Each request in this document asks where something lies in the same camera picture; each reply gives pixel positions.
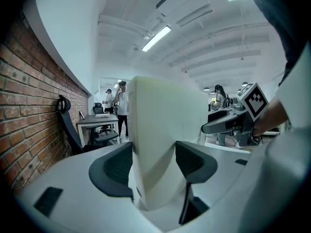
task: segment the black office chair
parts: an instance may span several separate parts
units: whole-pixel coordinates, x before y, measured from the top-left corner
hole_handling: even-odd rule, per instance
[[[94,114],[103,114],[104,113],[104,109],[103,109],[103,106],[101,103],[94,103],[94,107],[93,107],[93,111],[94,111]],[[88,127],[87,129],[90,129],[92,131],[94,131],[94,134],[95,134],[95,128],[98,128],[98,127],[102,127],[100,129],[100,132],[99,133],[102,133],[102,132],[105,132],[106,134],[107,131],[111,131],[111,129],[108,128],[108,125],[99,125],[99,126],[93,126],[92,128],[91,127]]]
[[[94,103],[93,107],[94,114],[104,114],[104,109],[101,103]]]
[[[92,150],[100,149],[112,145],[109,140],[118,137],[117,133],[105,135],[96,139],[96,145],[85,145],[82,147],[80,137],[76,132],[69,115],[69,109],[71,107],[70,101],[62,95],[59,95],[59,100],[57,100],[56,111],[59,121],[61,122],[65,133],[68,137],[68,142],[72,148],[72,153],[74,155],[89,152]]]

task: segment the ceiling beam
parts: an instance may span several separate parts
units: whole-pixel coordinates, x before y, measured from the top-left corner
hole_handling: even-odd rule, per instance
[[[268,35],[256,36],[256,37],[247,37],[243,41],[244,41],[244,44],[258,44],[258,43],[270,42]],[[187,56],[188,56],[187,59],[178,58],[178,59],[175,59],[174,62],[176,63],[176,65],[178,65],[180,63],[183,63],[184,61],[189,61],[189,60],[192,60],[194,58],[198,58],[198,57],[205,55],[205,54],[208,54],[208,53],[212,53],[212,52],[216,52],[219,50],[228,49],[228,48],[232,48],[232,47],[236,47],[236,46],[241,46],[241,45],[242,45],[242,40],[241,40],[241,37],[238,36],[235,39],[232,39],[230,41],[214,43],[214,44],[212,44],[212,46],[208,45],[208,46],[201,48],[199,50],[194,50],[194,51],[187,54]]]
[[[107,25],[127,29],[131,32],[137,33],[138,35],[145,36],[148,33],[148,30],[145,29],[144,27],[142,27],[138,24],[135,24],[133,22],[126,21],[123,19],[119,19],[116,17],[109,17],[109,16],[105,16],[105,15],[100,15],[98,23],[99,24],[107,24]]]
[[[233,79],[233,78],[241,78],[241,77],[250,77],[252,76],[252,72],[240,72],[240,73],[236,73],[236,74],[227,74],[227,75],[213,75],[213,76],[209,76],[208,78],[204,79],[204,80],[196,80],[197,83],[206,83],[206,82],[210,82],[213,80],[218,80],[219,77],[221,77],[222,79]]]
[[[203,70],[200,72],[191,72],[189,74],[190,78],[194,78],[194,77],[202,77],[205,75],[211,75],[214,73],[219,73],[219,72],[231,72],[231,71],[239,71],[241,69],[245,70],[245,69],[249,69],[249,68],[255,68],[257,66],[256,62],[249,62],[249,63],[240,63],[238,65],[231,65],[231,66],[226,66],[226,67],[213,67],[213,68],[209,68],[207,70]],[[206,78],[201,78],[198,79],[197,81],[201,81],[201,80],[205,80]]]
[[[213,64],[219,61],[225,61],[225,60],[236,59],[236,58],[241,58],[241,57],[250,57],[250,56],[261,56],[261,50],[247,50],[247,51],[244,51],[243,53],[235,52],[235,53],[230,53],[226,55],[221,55],[221,56],[217,56],[214,58],[200,61],[196,64],[188,65],[186,67],[181,68],[181,70],[188,71],[188,70],[198,68],[201,66],[210,65],[210,64]]]
[[[250,23],[244,26],[245,29],[258,28],[258,27],[271,27],[271,25],[268,22],[261,22],[261,23]],[[215,31],[210,32],[208,35],[206,34],[206,32],[201,32],[195,39],[188,40],[190,42],[189,44],[185,44],[181,46],[179,42],[176,42],[175,45],[170,49],[169,53],[167,53],[168,52],[167,49],[163,50],[164,55],[159,54],[159,55],[162,55],[162,57],[159,58],[156,62],[159,63],[166,59],[169,59],[175,54],[186,51],[188,48],[193,47],[196,44],[202,43],[204,41],[216,38],[218,36],[221,36],[227,33],[236,32],[236,31],[241,31],[241,25],[229,27],[227,30],[217,29]]]
[[[131,45],[131,46],[133,46],[133,47],[136,47],[136,48],[139,47],[138,45],[132,43],[131,41],[127,41],[127,40],[125,40],[124,38],[122,38],[122,37],[120,37],[120,36],[118,36],[118,35],[108,35],[108,34],[106,34],[106,33],[99,33],[99,36],[107,37],[107,38],[112,39],[112,40],[113,40],[112,43],[114,43],[116,40],[119,40],[119,41],[125,42],[125,43],[127,43],[128,45]]]

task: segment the table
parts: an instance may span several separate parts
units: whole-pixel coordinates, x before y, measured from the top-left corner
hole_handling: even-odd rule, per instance
[[[119,133],[118,118],[115,115],[110,114],[110,117],[99,117],[96,118],[95,115],[88,115],[83,120],[81,119],[77,122],[79,137],[81,140],[82,147],[85,146],[84,137],[82,133],[82,127],[96,126],[96,125],[111,125],[111,130],[113,130],[113,124],[115,125],[116,132]],[[120,143],[120,138],[117,137],[117,143]]]

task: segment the red brick wall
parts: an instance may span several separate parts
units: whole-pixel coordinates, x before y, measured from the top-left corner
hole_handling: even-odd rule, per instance
[[[88,95],[44,50],[21,15],[0,45],[0,169],[15,193],[71,155],[55,112],[58,95],[71,102],[71,121],[87,115]]]

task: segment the white wall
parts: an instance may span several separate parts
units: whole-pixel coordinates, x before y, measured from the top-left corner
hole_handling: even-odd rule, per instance
[[[36,0],[44,28],[73,75],[91,94],[96,91],[94,68],[98,17],[106,0]]]
[[[197,84],[189,78],[187,73],[151,63],[144,58],[139,58],[130,62],[121,55],[99,55],[96,64],[96,75],[97,77],[122,78],[127,80],[131,80],[135,76],[163,78],[181,82],[185,86],[193,89],[199,89]]]

